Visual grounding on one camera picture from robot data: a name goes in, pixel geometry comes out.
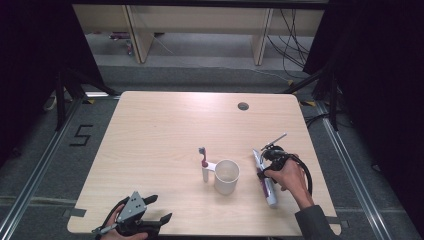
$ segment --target gray carpet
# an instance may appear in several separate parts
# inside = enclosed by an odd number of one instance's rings
[[[288,83],[281,78],[250,70],[134,67],[100,67],[100,70],[106,85],[118,91],[276,93],[288,88]],[[299,81],[287,76],[283,71],[266,71],[266,73]],[[306,76],[301,72],[290,72],[290,74]],[[84,88],[87,91],[95,90],[91,86]],[[302,101],[310,100],[312,89],[313,84],[298,91],[296,96]],[[12,239],[92,238],[90,235],[69,233],[66,229],[68,217],[64,216],[64,212],[72,209],[78,199],[116,104],[117,100],[96,100],[94,104],[80,106]],[[315,107],[303,106],[301,110],[305,117],[318,115]],[[0,216],[5,216],[8,212],[13,198],[19,194],[41,157],[54,132],[55,117],[54,111],[40,116],[21,146],[22,155],[10,159],[0,169]],[[351,126],[348,116],[338,115],[338,121],[339,133],[394,239],[421,239],[384,177],[370,168],[372,158],[366,146],[362,144],[360,136]],[[92,125],[80,131],[81,134],[90,135],[90,138],[85,146],[71,146],[84,142],[84,139],[74,136],[81,125]],[[345,226],[341,236],[343,239],[352,240],[375,239],[374,232],[321,120],[311,125],[309,133],[337,214]]]

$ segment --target tape strip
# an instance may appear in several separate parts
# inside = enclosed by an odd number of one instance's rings
[[[289,85],[289,87],[291,88],[291,87],[294,87],[294,82],[293,82],[293,80],[288,80],[287,81],[287,83],[288,83],[288,85]]]
[[[84,217],[85,213],[87,212],[87,210],[85,209],[78,209],[78,208],[73,208],[71,210],[66,209],[65,212],[63,213],[64,217]]]
[[[327,218],[329,224],[340,224],[340,219],[338,217],[325,216],[325,218]]]
[[[300,101],[300,106],[307,106],[307,107],[316,107],[316,104],[314,101]]]

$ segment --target wire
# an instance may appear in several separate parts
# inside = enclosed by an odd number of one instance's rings
[[[303,67],[303,64],[299,61],[297,61],[295,58],[293,58],[292,56],[290,56],[289,54],[287,54],[286,52],[284,52],[280,47],[278,47],[269,36],[267,36],[269,42],[271,43],[271,45],[274,47],[274,49],[281,55],[283,55],[283,57],[288,58],[290,61],[292,61],[294,64],[298,65],[299,67]]]
[[[309,194],[312,195],[312,190],[313,190],[313,186],[312,186],[312,176],[311,173],[308,169],[308,167],[306,166],[306,164],[299,158],[297,157],[295,154],[291,154],[291,153],[287,153],[286,151],[283,150],[282,147],[280,146],[272,146],[271,148],[266,149],[265,151],[262,152],[261,154],[261,164],[263,163],[263,158],[271,161],[271,165],[267,168],[265,168],[263,170],[262,173],[264,173],[266,170],[274,170],[274,171],[280,171],[281,169],[283,169],[286,161],[288,159],[291,159],[295,162],[297,162],[299,164],[299,166],[303,169],[303,171],[305,172],[307,181],[308,181],[308,192]]]
[[[307,52],[307,53],[309,53],[309,50],[308,49],[306,49],[305,47],[303,47],[302,46],[302,44],[300,44],[298,41],[297,41],[297,34],[296,34],[296,22],[295,22],[295,20],[296,20],[296,9],[292,9],[292,30],[290,30],[290,27],[289,27],[289,25],[288,25],[288,23],[287,23],[287,20],[286,20],[286,18],[284,17],[284,13],[283,13],[283,10],[282,9],[280,9],[280,13],[281,13],[281,16],[283,17],[283,19],[284,19],[284,22],[286,23],[286,26],[287,26],[287,28],[289,29],[289,31],[290,31],[290,35],[292,35],[293,36],[293,40],[295,41],[295,43],[296,43],[296,46],[298,47],[298,49],[299,48],[302,48],[305,52]]]
[[[301,47],[303,47],[299,41],[297,41],[297,33],[296,33],[296,9],[292,9],[292,18],[293,18],[293,27],[292,27],[292,32],[293,32],[293,40],[296,43],[297,49],[298,49],[298,53],[301,59],[303,59],[303,63],[306,62],[306,58],[305,56],[303,56],[302,51],[301,51]]]
[[[301,50],[300,50],[300,45],[299,45],[299,43],[298,43],[298,41],[297,41],[297,39],[296,39],[296,36],[295,35],[293,35],[293,30],[295,30],[296,28],[295,28],[295,18],[296,18],[296,11],[295,10],[292,10],[292,27],[290,27],[289,26],[289,24],[288,24],[288,22],[287,22],[287,20],[286,20],[286,17],[284,16],[284,13],[283,13],[283,11],[282,11],[282,9],[280,9],[280,13],[281,13],[281,16],[283,17],[283,20],[284,20],[284,22],[285,22],[285,24],[286,24],[286,26],[287,26],[287,29],[289,30],[289,38],[288,38],[288,40],[287,40],[287,42],[284,42],[283,41],[283,43],[285,43],[285,48],[284,48],[284,51],[283,50],[281,50],[281,49],[279,49],[279,50],[277,50],[277,52],[279,52],[280,54],[282,54],[283,55],[283,70],[284,70],[284,72],[287,74],[287,75],[289,75],[290,77],[292,77],[292,78],[300,78],[300,77],[297,77],[297,76],[293,76],[293,75],[291,75],[290,73],[288,73],[288,71],[287,71],[287,69],[286,69],[286,64],[285,64],[285,59],[287,58],[287,59],[289,59],[290,61],[292,61],[293,63],[295,63],[295,64],[297,64],[298,66],[300,66],[301,68],[303,68],[304,67],[304,60],[305,60],[305,58],[304,58],[304,56],[303,56],[303,54],[301,53]],[[302,61],[301,63],[299,62],[299,61],[297,61],[297,60],[295,60],[293,57],[288,57],[289,55],[287,54],[287,48],[290,46],[290,40],[293,38],[293,41],[296,43],[296,46],[297,46],[297,51],[298,51],[298,53],[299,53],[299,56],[300,56],[300,60]],[[270,42],[271,42],[271,45],[273,45],[273,47],[275,48],[275,49],[277,49],[277,47],[276,47],[276,45],[270,40]]]
[[[284,43],[284,45],[288,45],[288,43],[286,42],[286,41],[284,41],[282,38],[281,38],[281,36],[278,36],[278,38],[280,39],[280,41],[281,42],[283,42]],[[299,49],[298,48],[295,48],[295,47],[293,47],[293,46],[291,46],[291,45],[289,45],[289,48],[291,48],[291,49],[293,49],[293,50],[296,50],[296,51],[299,51]],[[306,54],[306,55],[308,55],[309,54],[309,51],[308,50],[300,50],[303,54]]]
[[[337,110],[336,114],[338,113],[345,113],[345,111],[342,110]],[[330,116],[330,113],[323,113],[317,116],[309,116],[309,117],[305,117],[305,123],[306,123],[306,127],[309,128],[312,123],[314,123],[316,120],[321,119],[321,118],[328,118]]]

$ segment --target sleeve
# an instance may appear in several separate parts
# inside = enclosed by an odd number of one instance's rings
[[[295,216],[305,239],[341,239],[331,230],[319,205],[305,208],[297,212]]]

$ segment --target black wall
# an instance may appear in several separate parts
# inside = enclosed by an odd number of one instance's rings
[[[424,5],[373,7],[339,84],[354,124],[424,236]]]
[[[70,4],[1,1],[0,33],[1,167],[41,113],[61,69],[103,81]]]
[[[329,0],[312,42],[304,72],[314,74],[326,65],[342,34],[351,24],[357,5],[355,0]]]

